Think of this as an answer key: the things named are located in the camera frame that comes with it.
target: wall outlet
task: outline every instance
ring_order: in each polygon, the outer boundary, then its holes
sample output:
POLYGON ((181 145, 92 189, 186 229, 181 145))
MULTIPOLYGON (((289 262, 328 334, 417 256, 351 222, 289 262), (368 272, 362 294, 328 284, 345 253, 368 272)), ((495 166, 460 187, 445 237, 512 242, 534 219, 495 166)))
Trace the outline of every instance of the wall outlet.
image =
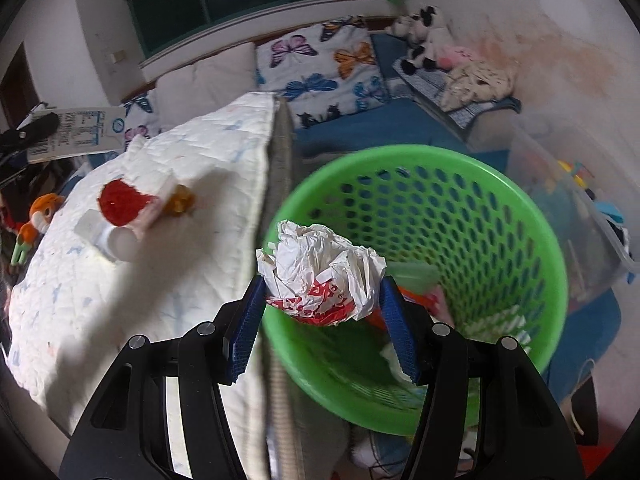
POLYGON ((112 52, 111 54, 109 54, 109 59, 111 59, 111 62, 113 64, 116 64, 127 59, 127 53, 124 50, 112 52))

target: pink butterfly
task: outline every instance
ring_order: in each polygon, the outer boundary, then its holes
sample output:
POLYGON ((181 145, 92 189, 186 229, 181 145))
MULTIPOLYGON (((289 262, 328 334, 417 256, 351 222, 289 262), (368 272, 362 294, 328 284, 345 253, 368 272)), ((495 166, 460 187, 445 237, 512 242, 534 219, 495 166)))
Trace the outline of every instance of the pink butterfly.
POLYGON ((317 56, 318 51, 314 50, 311 45, 306 42, 304 36, 296 34, 292 36, 290 40, 279 40, 271 45, 273 50, 273 56, 271 57, 271 68, 276 68, 287 54, 294 52, 296 54, 303 54, 304 56, 317 56))

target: perforated basket wall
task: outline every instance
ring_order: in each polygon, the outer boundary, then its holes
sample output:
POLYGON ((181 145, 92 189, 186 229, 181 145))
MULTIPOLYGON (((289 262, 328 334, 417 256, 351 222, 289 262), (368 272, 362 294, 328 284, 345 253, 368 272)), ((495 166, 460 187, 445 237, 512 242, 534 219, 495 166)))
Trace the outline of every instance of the perforated basket wall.
MULTIPOLYGON (((548 364, 566 315, 562 254, 536 205, 486 165, 429 146, 365 150, 306 179, 266 241, 277 241, 284 219, 325 224, 389 260, 438 266, 457 330, 489 342, 516 336, 538 370, 548 364)), ((328 410, 413 434, 424 392, 393 379, 383 338, 367 323, 315 328, 267 308, 264 326, 293 380, 328 410)), ((467 420, 477 416, 470 397, 467 420)))

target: pink plush toy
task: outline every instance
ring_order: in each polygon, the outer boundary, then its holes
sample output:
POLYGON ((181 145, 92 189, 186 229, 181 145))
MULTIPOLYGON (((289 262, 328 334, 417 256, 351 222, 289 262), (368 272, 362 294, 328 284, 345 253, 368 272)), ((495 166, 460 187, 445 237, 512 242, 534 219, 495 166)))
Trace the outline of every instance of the pink plush toy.
POLYGON ((446 45, 442 48, 438 59, 436 59, 436 66, 443 70, 452 70, 457 66, 481 59, 481 56, 471 48, 446 45))

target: blue circle logo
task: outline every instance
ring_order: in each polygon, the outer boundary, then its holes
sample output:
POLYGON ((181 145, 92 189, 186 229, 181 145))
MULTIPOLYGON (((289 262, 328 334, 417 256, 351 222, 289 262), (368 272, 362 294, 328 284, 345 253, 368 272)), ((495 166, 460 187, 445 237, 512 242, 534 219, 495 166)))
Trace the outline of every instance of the blue circle logo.
POLYGON ((124 130, 124 120, 117 118, 113 121, 111 125, 113 127, 113 131, 119 134, 122 130, 124 130))

